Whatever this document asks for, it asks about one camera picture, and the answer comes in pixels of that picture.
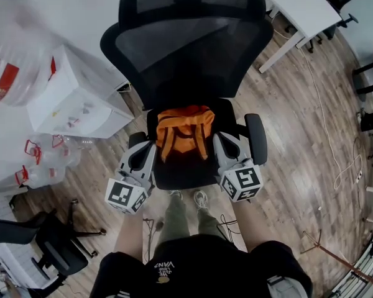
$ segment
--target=person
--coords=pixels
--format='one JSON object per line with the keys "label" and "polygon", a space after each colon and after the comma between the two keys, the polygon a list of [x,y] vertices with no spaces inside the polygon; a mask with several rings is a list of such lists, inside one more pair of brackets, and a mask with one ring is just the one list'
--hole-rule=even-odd
{"label": "person", "polygon": [[0,290],[0,298],[46,298],[56,291],[59,286],[62,286],[65,279],[65,276],[59,274],[56,280],[45,289],[32,289],[16,287],[7,275],[4,277],[6,289]]}
{"label": "person", "polygon": [[90,297],[311,297],[310,278],[250,202],[233,203],[246,253],[226,238],[222,225],[210,215],[207,195],[196,191],[193,198],[199,234],[190,236],[183,196],[171,191],[154,257],[145,265],[142,211],[126,214]]}

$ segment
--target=sneaker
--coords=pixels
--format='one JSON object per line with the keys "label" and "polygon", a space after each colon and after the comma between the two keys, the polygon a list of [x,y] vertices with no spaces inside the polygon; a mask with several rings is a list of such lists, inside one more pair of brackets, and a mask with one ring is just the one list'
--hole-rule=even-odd
{"label": "sneaker", "polygon": [[202,190],[196,191],[193,195],[193,200],[195,201],[198,210],[200,209],[208,209],[208,198],[207,194],[204,193]]}
{"label": "sneaker", "polygon": [[358,124],[360,125],[362,121],[362,114],[360,112],[356,113],[356,119],[358,120]]}
{"label": "sneaker", "polygon": [[172,196],[173,194],[176,194],[176,195],[178,195],[181,198],[181,200],[183,199],[182,193],[181,193],[180,190],[169,190],[168,193],[170,194],[170,196]]}

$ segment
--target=wooden floor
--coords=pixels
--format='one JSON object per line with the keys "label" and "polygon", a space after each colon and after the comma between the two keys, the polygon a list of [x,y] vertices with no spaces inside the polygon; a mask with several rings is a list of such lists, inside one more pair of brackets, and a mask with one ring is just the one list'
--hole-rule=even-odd
{"label": "wooden floor", "polygon": [[[283,32],[285,22],[281,17],[276,18],[274,25]],[[313,68],[340,167],[347,167],[358,154],[364,161],[359,184],[355,184],[360,168],[357,161],[356,166],[344,173],[341,186],[335,191],[333,182],[339,171],[323,128],[318,95],[304,57],[294,49],[266,73],[260,74],[257,70],[283,43],[284,38],[275,34],[250,67],[232,104],[238,122],[244,123],[246,113],[257,113],[267,133],[269,158],[262,168],[265,185],[255,198],[254,207],[265,216],[268,228],[293,249],[312,278],[315,297],[321,297],[343,277],[346,268],[320,250],[301,255],[301,251],[311,247],[303,231],[317,237],[322,229],[323,245],[349,262],[360,256],[369,230],[373,228],[373,225],[361,222],[363,216],[373,218],[373,195],[368,195],[364,189],[367,185],[373,186],[373,168],[367,162],[373,143],[358,129],[356,112],[361,106],[351,86],[351,70],[357,63],[342,36],[337,33],[332,41],[324,40],[322,45],[316,45],[312,55],[304,48]],[[75,225],[80,230],[103,227],[108,231],[105,237],[83,240],[90,250],[97,250],[99,256],[82,272],[68,279],[71,288],[64,286],[53,297],[88,297],[99,262],[112,250],[122,224],[123,215],[103,201],[107,180],[127,147],[128,136],[146,129],[145,115],[135,91],[125,93],[124,98],[137,117],[135,121],[112,138],[99,140],[90,151],[84,151],[80,165],[68,171],[64,183],[53,186],[52,190],[30,192],[18,198],[16,212],[20,219],[53,207],[58,209],[58,216],[65,219],[68,203],[77,197],[80,204]],[[373,111],[371,96],[366,109]],[[224,214],[227,220],[233,219],[226,195],[216,186],[205,190],[209,192],[212,213],[217,218]],[[196,233],[195,210],[191,199],[185,197],[185,200],[190,230]],[[159,220],[167,204],[166,192],[155,190],[144,209],[144,216]],[[238,235],[234,240],[243,248]]]}

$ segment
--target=white desk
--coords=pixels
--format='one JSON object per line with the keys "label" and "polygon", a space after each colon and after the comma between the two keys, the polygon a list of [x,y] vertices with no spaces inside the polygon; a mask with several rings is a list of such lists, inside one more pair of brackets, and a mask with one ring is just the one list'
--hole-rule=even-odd
{"label": "white desk", "polygon": [[302,47],[324,29],[341,21],[340,15],[326,0],[271,0],[276,6],[271,17],[280,11],[297,29],[287,42],[259,68],[261,73],[268,70],[279,58],[294,46]]}

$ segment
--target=black t-shirt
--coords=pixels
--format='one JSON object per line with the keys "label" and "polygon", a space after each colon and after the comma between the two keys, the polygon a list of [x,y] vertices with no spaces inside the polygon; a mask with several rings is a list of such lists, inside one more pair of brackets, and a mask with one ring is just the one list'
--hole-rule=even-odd
{"label": "black t-shirt", "polygon": [[312,283],[286,245],[266,242],[250,253],[213,235],[160,244],[146,265],[124,253],[101,262],[91,298],[270,297],[267,280],[297,280],[308,297]]}

